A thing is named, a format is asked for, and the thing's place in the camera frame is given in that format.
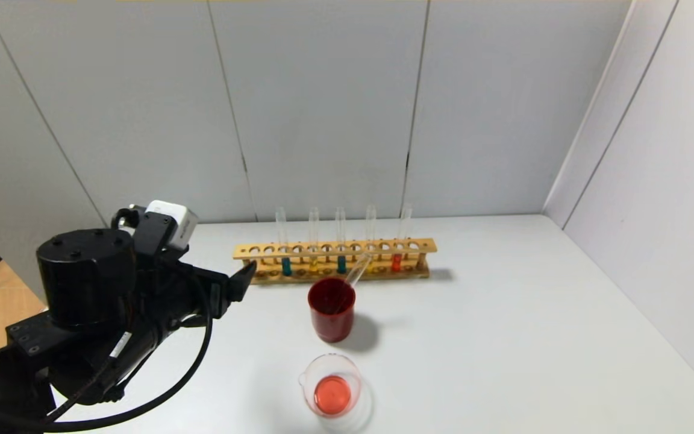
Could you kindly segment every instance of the orange liquid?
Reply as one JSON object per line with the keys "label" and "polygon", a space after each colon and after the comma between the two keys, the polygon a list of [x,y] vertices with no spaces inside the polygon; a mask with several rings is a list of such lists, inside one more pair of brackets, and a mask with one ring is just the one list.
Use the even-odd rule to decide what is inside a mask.
{"label": "orange liquid", "polygon": [[314,403],[327,415],[344,411],[349,404],[349,384],[342,377],[328,376],[314,388]]}

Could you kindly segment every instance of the test tube rack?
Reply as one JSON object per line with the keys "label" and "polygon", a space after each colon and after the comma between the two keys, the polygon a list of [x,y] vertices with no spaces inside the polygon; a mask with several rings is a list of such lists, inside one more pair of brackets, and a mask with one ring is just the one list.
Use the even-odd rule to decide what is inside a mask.
{"label": "test tube rack", "polygon": [[[316,282],[323,277],[344,277],[338,274],[337,258],[344,256],[347,272],[357,262],[363,252],[372,255],[369,268],[361,280],[393,280],[393,278],[427,278],[430,269],[427,267],[427,253],[438,251],[432,238],[407,239],[353,239],[347,241],[344,250],[338,250],[337,242],[319,242],[317,250],[311,251],[305,242],[294,242],[282,247],[275,242],[268,244],[238,244],[234,247],[233,259],[240,259],[244,265],[256,261],[256,275],[251,284],[270,285],[278,283]],[[393,256],[402,255],[400,269],[393,270]],[[314,258],[317,272],[311,271]],[[282,259],[291,261],[291,275],[282,274]]]}

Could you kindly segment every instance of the white wall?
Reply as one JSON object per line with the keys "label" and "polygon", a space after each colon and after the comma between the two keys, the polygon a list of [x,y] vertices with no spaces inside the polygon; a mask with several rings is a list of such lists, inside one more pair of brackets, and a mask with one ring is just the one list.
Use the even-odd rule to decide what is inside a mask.
{"label": "white wall", "polygon": [[426,2],[211,2],[259,219],[400,213]]}
{"label": "white wall", "polygon": [[565,231],[694,368],[694,0],[678,3]]}
{"label": "white wall", "polygon": [[0,42],[0,255],[44,300],[36,249],[102,226]]}
{"label": "white wall", "polygon": [[205,3],[4,0],[0,30],[106,219],[154,198],[254,219]]}
{"label": "white wall", "polygon": [[562,228],[642,81],[678,0],[634,0],[543,214]]}
{"label": "white wall", "polygon": [[628,5],[432,2],[405,194],[415,213],[540,212]]}

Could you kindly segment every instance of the glass test tube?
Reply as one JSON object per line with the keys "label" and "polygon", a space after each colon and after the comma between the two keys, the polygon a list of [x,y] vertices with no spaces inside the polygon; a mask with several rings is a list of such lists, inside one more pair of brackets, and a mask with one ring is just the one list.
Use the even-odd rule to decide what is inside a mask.
{"label": "glass test tube", "polygon": [[[289,235],[286,233],[286,210],[279,206],[275,210],[275,222],[278,223],[278,244],[280,244],[281,252],[289,252]],[[291,258],[283,258],[282,263],[283,275],[291,275]]]}
{"label": "glass test tube", "polygon": [[[375,250],[377,245],[374,244],[375,239],[377,239],[377,207],[369,205],[366,207],[366,245],[367,250]],[[367,272],[374,272],[374,266],[369,264]]]}
{"label": "glass test tube", "polygon": [[[400,223],[398,226],[398,238],[397,240],[402,241],[408,236],[408,225],[411,223],[411,206],[403,206],[403,210],[400,214]],[[393,266],[394,272],[400,271],[400,262],[403,259],[402,253],[396,253],[393,255]]]}
{"label": "glass test tube", "polygon": [[[347,219],[345,217],[345,209],[341,206],[336,208],[336,250],[340,253],[347,249],[345,245],[345,225],[347,224]],[[347,258],[344,254],[340,254],[336,257],[336,272],[339,274],[347,273]]]}
{"label": "glass test tube", "polygon": [[[314,206],[309,209],[309,251],[317,252],[317,223],[320,222],[320,212]],[[309,272],[317,274],[317,256],[309,258]]]}

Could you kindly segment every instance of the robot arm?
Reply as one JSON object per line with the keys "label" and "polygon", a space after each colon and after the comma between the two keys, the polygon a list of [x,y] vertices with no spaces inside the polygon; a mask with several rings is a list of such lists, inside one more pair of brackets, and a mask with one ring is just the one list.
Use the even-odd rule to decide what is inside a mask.
{"label": "robot arm", "polygon": [[[116,227],[121,221],[135,229],[132,235]],[[108,426],[143,414],[183,387],[207,349],[210,320],[242,301],[256,267],[251,263],[229,277],[181,263],[195,225],[185,207],[154,201],[146,209],[120,209],[113,228],[59,234],[39,247],[49,311],[6,328],[0,432]],[[124,387],[167,336],[180,327],[204,326],[195,365],[159,398],[104,420],[52,422],[75,402],[123,398]],[[69,397],[52,412],[50,384]]]}

